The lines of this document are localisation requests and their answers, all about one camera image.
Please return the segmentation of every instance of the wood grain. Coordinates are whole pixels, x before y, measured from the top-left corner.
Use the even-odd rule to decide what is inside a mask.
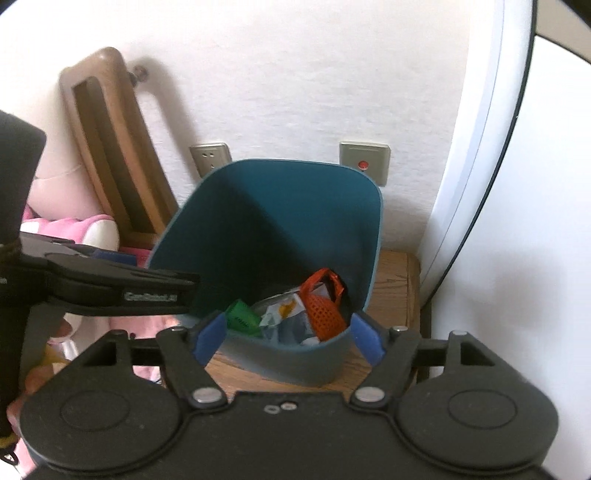
[[[368,313],[384,326],[406,325],[417,328],[419,264],[412,254],[382,250]],[[207,371],[231,398],[239,390],[270,392],[340,391],[349,398],[371,369],[354,348],[341,374],[320,388],[301,387],[243,370],[230,359],[216,353]]]
[[[178,209],[125,61],[103,48],[60,75],[66,112],[105,213],[125,247],[151,248]]]

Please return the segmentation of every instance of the wall socket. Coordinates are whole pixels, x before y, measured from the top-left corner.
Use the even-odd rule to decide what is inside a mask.
[[[365,173],[380,187],[388,181],[390,147],[385,144],[341,142],[339,160],[341,165]]]
[[[230,149],[223,142],[207,145],[193,145],[192,147],[189,147],[189,151],[191,152],[191,156],[195,161],[197,171],[201,178],[212,170],[223,167],[232,162]]]

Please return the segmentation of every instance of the orange net bag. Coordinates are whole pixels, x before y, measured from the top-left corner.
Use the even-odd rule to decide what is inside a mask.
[[[325,277],[335,288],[335,301],[312,293],[316,284]],[[318,340],[325,342],[347,329],[347,324],[339,312],[340,299],[345,288],[339,276],[329,268],[322,268],[314,273],[300,287],[300,298],[308,314],[310,326]]]

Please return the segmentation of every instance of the orange bag handle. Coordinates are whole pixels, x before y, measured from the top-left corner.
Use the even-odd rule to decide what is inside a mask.
[[[312,273],[312,275],[309,276],[308,280],[306,280],[301,285],[300,298],[304,303],[306,303],[308,296],[314,290],[314,286],[319,281],[324,280],[326,277],[332,282],[335,288],[335,305],[337,307],[340,306],[340,299],[343,296],[343,293],[345,292],[345,287],[343,286],[339,276],[329,268],[321,268],[320,270],[318,270],[318,272]]]

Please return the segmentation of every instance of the teal plastic bin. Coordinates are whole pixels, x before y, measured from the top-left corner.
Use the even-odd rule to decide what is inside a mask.
[[[236,299],[252,305],[282,293],[323,267],[341,276],[355,311],[369,303],[381,223],[379,188],[356,170],[242,160],[203,179],[148,265],[201,275],[191,312],[181,316],[187,326]],[[229,330],[221,351],[267,378],[322,385],[339,373],[351,341],[349,329],[316,346],[277,346]]]

